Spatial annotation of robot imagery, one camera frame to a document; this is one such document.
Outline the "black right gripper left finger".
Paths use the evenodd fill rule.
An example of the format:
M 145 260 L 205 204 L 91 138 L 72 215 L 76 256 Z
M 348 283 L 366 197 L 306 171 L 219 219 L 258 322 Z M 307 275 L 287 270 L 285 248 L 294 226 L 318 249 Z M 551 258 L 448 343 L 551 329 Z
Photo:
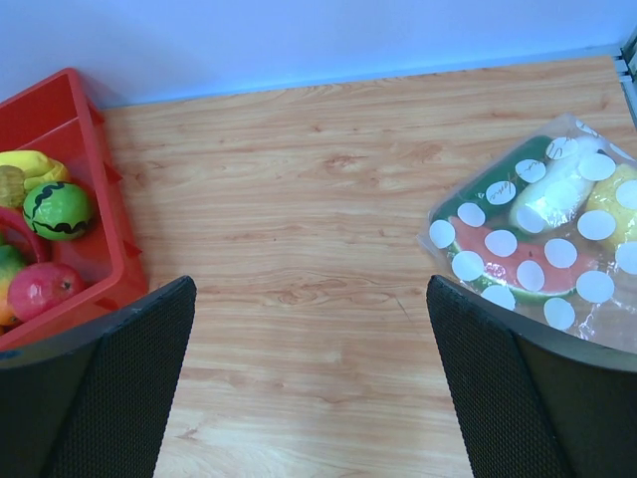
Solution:
M 2 476 L 152 476 L 196 293 L 182 276 L 118 311 L 2 352 Z

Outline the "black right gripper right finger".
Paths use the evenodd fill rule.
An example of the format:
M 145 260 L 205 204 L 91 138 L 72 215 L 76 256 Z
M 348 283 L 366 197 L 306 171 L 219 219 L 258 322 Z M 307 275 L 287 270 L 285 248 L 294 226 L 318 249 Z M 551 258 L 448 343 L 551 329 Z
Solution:
M 426 300 L 474 476 L 635 476 L 635 355 L 439 275 Z

